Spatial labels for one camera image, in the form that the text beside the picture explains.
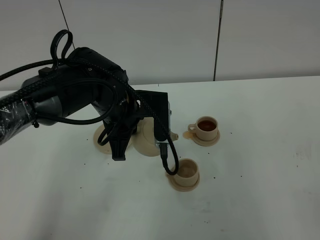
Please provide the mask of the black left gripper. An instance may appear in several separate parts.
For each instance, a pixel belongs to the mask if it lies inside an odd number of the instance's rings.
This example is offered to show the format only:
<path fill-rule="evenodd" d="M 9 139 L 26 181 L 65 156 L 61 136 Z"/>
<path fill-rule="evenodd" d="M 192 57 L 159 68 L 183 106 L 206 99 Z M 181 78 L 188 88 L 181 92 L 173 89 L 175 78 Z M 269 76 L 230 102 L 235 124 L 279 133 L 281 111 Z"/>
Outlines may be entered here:
<path fill-rule="evenodd" d="M 170 104 L 168 94 L 159 91 L 102 90 L 103 120 L 102 145 L 110 144 L 114 161 L 125 161 L 130 138 L 144 118 L 153 118 L 155 145 L 163 150 L 170 137 Z"/>

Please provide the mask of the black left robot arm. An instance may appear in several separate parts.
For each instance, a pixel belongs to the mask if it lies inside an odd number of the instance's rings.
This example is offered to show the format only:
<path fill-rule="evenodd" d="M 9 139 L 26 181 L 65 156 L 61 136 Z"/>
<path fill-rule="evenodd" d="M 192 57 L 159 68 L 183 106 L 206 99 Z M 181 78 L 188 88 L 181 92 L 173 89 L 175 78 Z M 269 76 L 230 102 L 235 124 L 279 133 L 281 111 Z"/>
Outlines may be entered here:
<path fill-rule="evenodd" d="M 38 68 L 19 90 L 0 99 L 0 141 L 7 142 L 29 126 L 104 124 L 98 144 L 110 144 L 112 158 L 124 161 L 138 124 L 152 117 L 154 141 L 163 162 L 174 144 L 170 104 L 165 92 L 135 90 L 125 70 L 94 50 L 81 47 L 66 58 L 54 56 L 1 75 L 7 79 Z"/>

